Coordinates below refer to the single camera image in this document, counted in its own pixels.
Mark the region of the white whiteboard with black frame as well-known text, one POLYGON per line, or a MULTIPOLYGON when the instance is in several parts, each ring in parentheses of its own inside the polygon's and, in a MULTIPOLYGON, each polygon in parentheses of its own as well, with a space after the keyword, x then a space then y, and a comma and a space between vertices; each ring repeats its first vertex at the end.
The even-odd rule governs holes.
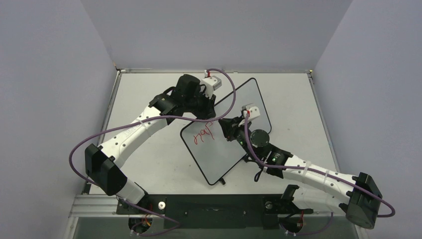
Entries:
MULTIPOLYGON (((225 117, 241 116, 241 108, 248 104, 254 104, 260 110, 260 117, 252 121, 250 129, 270 133, 272 126, 255 78, 236 88, 235 104, 225 117)), ((246 154, 239 143, 225 139, 217 121, 191 122, 182 128, 180 136, 209 185, 216 184, 246 154)))

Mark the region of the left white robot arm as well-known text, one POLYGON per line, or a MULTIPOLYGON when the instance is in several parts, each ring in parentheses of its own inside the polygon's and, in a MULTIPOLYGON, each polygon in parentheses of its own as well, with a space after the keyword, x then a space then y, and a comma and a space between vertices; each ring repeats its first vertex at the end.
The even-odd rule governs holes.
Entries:
POLYGON ((169 125, 172 116, 192 113, 201 120, 214 118, 214 92, 221 85, 221 79, 215 76, 199 80, 192 75, 182 75, 176 86, 153 98, 131 127, 99 146, 91 144, 85 149, 87 175, 107 195, 126 199, 136 214, 145 213, 148 209, 147 192, 129 180, 121 167, 142 143, 169 125))

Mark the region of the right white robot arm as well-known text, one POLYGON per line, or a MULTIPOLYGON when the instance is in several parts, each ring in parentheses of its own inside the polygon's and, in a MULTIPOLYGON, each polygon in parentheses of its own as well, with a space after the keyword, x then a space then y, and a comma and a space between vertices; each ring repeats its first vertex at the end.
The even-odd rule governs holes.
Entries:
POLYGON ((319 167, 304 161, 290 152, 272 145, 269 134, 261 129, 249 129, 252 118, 249 114, 232 119, 220 119, 218 122, 227 141, 237 141, 251 160, 255 161, 262 172, 282 179, 301 182, 323 191, 330 199, 317 199, 315 193, 310 196, 288 194, 281 198, 281 207, 288 213, 294 212, 301 201, 310 208, 316 207, 337 209, 345 213, 346 218, 357 226, 373 229, 376 220, 381 218, 379 209, 382 194, 373 178, 366 173, 359 175, 342 174, 319 167))

